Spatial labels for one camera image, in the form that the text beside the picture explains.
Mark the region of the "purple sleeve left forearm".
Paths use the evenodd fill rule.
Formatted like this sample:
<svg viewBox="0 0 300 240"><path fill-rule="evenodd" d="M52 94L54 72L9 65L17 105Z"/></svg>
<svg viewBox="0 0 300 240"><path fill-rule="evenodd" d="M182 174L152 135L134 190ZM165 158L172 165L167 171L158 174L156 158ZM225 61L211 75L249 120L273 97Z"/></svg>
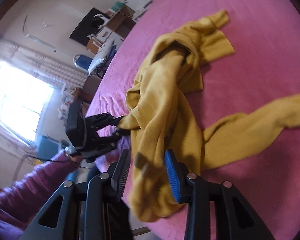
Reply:
<svg viewBox="0 0 300 240"><path fill-rule="evenodd" d="M36 165L21 181L0 192L0 239L19 239L30 220L83 160L65 150L50 161Z"/></svg>

